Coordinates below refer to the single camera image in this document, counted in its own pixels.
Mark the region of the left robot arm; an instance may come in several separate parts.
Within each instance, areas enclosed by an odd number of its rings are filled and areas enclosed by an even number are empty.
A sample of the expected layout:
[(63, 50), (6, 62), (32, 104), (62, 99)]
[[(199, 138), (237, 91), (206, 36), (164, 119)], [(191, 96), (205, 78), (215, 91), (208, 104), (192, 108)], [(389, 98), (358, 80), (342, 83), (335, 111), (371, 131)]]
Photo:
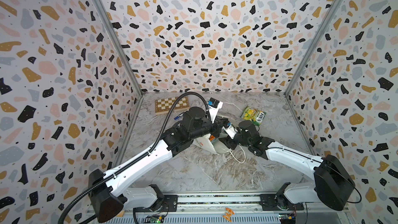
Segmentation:
[(134, 158), (106, 172), (92, 172), (88, 196), (94, 210), (93, 219), (105, 223), (125, 209), (157, 211), (164, 202), (164, 194), (157, 185), (138, 189), (130, 186), (154, 167), (189, 148), (198, 138), (218, 138), (221, 132), (225, 132), (228, 139), (234, 139), (236, 129), (228, 118), (219, 117), (217, 112), (218, 109), (213, 107), (209, 111), (192, 107), (183, 113), (180, 121), (161, 131), (160, 137)]

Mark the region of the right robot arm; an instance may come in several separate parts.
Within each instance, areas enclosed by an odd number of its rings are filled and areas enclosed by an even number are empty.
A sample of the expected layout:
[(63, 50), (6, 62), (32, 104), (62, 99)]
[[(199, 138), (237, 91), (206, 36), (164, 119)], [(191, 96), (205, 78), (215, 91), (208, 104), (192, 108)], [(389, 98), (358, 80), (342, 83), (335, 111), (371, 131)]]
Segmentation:
[(281, 163), (309, 178), (305, 183), (285, 183), (277, 193), (277, 201), (286, 203), (323, 203), (341, 211), (355, 190), (355, 184), (341, 162), (333, 155), (315, 156), (291, 149), (274, 139), (261, 136), (248, 120), (237, 128), (228, 123), (223, 127), (228, 135), (224, 144), (230, 149), (244, 146), (257, 157)]

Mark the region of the white paper bag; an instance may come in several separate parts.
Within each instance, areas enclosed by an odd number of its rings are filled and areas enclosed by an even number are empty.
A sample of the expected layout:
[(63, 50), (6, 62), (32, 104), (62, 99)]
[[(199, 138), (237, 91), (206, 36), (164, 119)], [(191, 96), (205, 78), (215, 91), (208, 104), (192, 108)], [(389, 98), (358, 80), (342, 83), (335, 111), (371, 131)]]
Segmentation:
[(227, 137), (228, 135), (222, 130), (222, 134), (218, 138), (216, 138), (214, 141), (210, 141), (209, 137), (211, 134), (206, 134), (203, 137), (197, 138), (193, 141), (193, 144), (197, 147), (200, 147), (206, 151), (209, 151), (210, 153), (214, 155), (222, 155), (229, 153), (238, 163), (243, 164), (246, 161), (246, 153), (242, 149), (241, 146), (237, 146), (240, 148), (240, 150), (243, 152), (243, 161), (239, 161), (233, 154), (233, 150), (235, 149), (230, 149), (227, 147)]

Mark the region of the yellow green snack packet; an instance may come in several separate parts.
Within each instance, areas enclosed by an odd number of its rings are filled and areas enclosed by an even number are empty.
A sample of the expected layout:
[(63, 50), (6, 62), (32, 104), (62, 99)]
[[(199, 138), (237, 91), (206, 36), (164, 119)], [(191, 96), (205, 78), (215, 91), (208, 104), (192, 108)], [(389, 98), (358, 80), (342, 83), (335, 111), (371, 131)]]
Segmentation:
[(265, 115), (266, 112), (247, 106), (241, 114), (241, 119), (250, 120), (254, 125), (260, 126), (265, 118)]

